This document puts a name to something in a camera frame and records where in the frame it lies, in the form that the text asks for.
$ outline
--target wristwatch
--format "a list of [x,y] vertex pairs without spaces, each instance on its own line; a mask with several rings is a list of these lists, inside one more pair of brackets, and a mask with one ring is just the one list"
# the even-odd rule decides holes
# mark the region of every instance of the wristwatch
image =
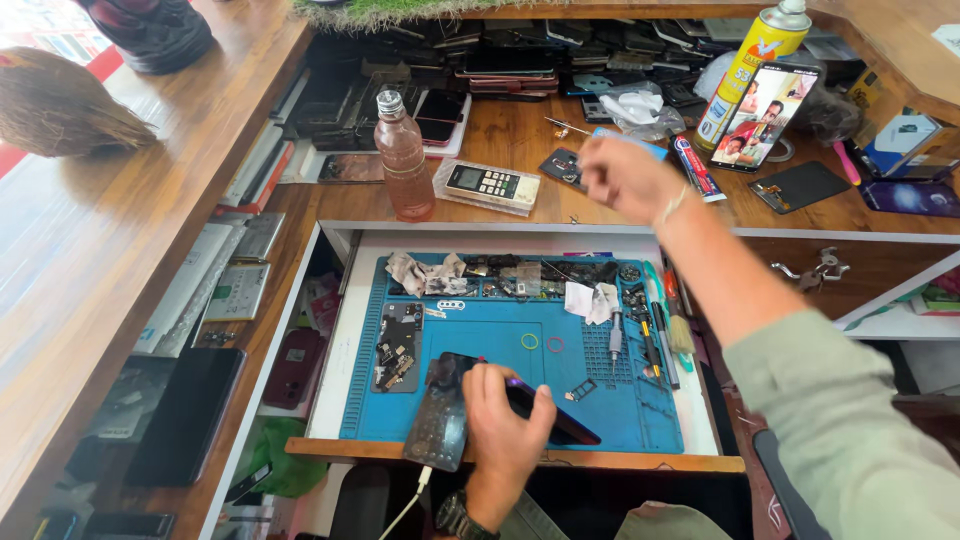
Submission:
[[499,540],[499,532],[490,532],[467,515],[467,493],[460,490],[446,498],[437,511],[434,528],[460,540]]

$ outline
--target spray can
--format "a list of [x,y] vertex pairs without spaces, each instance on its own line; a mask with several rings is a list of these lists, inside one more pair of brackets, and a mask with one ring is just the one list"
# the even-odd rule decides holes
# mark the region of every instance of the spray can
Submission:
[[747,83],[762,61],[775,60],[797,50],[810,30],[810,17],[805,10],[804,0],[782,0],[760,12],[700,119],[693,137],[698,148],[706,151],[716,148],[733,108],[747,91]]

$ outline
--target hand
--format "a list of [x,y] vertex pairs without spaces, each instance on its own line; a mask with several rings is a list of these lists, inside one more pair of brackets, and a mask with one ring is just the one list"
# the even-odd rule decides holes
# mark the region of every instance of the hand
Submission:
[[557,417],[546,384],[537,389],[530,420],[517,416],[507,403],[505,379],[519,377],[493,364],[476,364],[464,374],[467,427],[476,456],[466,489],[467,515],[490,532],[500,528],[520,498]]
[[680,196],[685,180],[631,142],[596,136],[580,148],[581,183],[594,201],[638,225],[650,225]]

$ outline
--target plastic bottle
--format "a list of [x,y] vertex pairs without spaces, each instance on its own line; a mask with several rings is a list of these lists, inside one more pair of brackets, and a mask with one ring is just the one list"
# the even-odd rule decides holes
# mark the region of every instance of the plastic bottle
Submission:
[[747,91],[747,83],[762,61],[775,60],[797,50],[810,30],[810,17],[805,10],[804,0],[782,0],[754,19],[754,25],[700,119],[693,137],[698,148],[707,151],[716,148],[733,108]]
[[433,215],[437,199],[423,155],[420,126],[407,116],[403,99],[394,90],[376,96],[380,121],[373,141],[383,160],[383,178],[396,219],[425,221]]

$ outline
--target drawer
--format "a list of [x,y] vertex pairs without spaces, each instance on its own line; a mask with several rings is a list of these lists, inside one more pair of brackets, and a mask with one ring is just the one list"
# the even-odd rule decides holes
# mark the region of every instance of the drawer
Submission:
[[[951,244],[914,244],[865,240],[821,240],[810,238],[742,238],[765,263],[779,262],[794,274],[813,270],[820,264],[820,251],[837,248],[836,256],[850,270],[839,281],[824,281],[821,290],[806,293],[807,300],[830,319],[838,319],[881,294],[917,276],[937,262],[956,253]],[[772,270],[785,281],[796,284],[781,270]]]
[[[396,457],[399,458],[401,443],[379,443],[372,441],[339,440],[341,423],[347,404],[350,379],[357,356],[360,334],[364,324],[367,301],[371,292],[373,271],[377,259],[395,251],[406,252],[458,252],[516,255],[562,255],[569,252],[613,252],[618,258],[641,258],[660,266],[660,247],[652,235],[638,234],[591,234],[591,233],[453,233],[453,232],[387,232],[366,231],[357,248],[352,270],[348,278],[347,291],[342,303],[336,329],[333,333],[330,350],[320,384],[314,409],[311,413],[307,433],[304,438],[292,439],[288,443],[288,452],[298,454],[316,454],[324,456],[347,457]],[[713,424],[710,421],[709,404],[705,399],[705,390],[699,371],[687,373],[678,363],[678,375],[681,389],[674,391],[674,400],[680,417],[681,432],[684,439],[684,456],[677,458],[676,466],[670,463],[667,454],[646,454],[663,459],[668,466],[689,470],[684,465],[693,455],[712,456],[715,459],[731,460],[739,458],[718,456]],[[548,451],[549,453],[570,454],[573,451]],[[598,467],[630,467],[630,463],[639,463],[635,456],[627,453],[590,453],[573,452],[583,455],[565,455],[570,464],[589,463]],[[739,461],[733,469],[739,468]],[[731,464],[708,465],[713,470]]]

